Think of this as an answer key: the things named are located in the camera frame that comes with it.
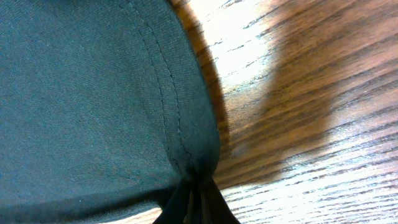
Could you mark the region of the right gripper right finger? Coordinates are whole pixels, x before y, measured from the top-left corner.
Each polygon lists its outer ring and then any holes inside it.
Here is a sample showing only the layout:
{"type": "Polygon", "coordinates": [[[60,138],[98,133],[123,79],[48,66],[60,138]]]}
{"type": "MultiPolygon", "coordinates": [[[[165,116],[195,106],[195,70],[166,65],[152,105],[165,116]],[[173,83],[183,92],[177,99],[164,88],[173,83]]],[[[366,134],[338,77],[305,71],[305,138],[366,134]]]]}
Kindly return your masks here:
{"type": "Polygon", "coordinates": [[[202,224],[240,224],[213,179],[200,187],[202,224]]]}

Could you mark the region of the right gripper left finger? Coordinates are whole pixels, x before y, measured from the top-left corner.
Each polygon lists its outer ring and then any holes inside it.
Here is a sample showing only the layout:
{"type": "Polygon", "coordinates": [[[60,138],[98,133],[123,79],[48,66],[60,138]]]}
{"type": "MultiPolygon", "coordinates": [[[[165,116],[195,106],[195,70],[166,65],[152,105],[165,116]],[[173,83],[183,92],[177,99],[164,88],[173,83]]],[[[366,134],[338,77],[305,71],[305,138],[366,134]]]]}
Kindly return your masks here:
{"type": "Polygon", "coordinates": [[[190,224],[194,205],[194,192],[189,183],[182,180],[166,207],[154,224],[190,224]]]}

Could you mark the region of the black t-shirt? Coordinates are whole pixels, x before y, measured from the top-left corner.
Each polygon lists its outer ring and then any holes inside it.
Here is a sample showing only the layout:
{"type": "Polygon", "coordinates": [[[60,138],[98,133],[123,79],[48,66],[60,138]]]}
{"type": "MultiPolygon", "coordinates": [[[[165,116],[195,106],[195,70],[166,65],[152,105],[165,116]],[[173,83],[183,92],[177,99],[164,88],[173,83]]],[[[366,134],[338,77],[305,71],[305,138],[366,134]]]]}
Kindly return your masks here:
{"type": "Polygon", "coordinates": [[[96,223],[210,179],[220,140],[168,1],[1,2],[1,222],[96,223]]]}

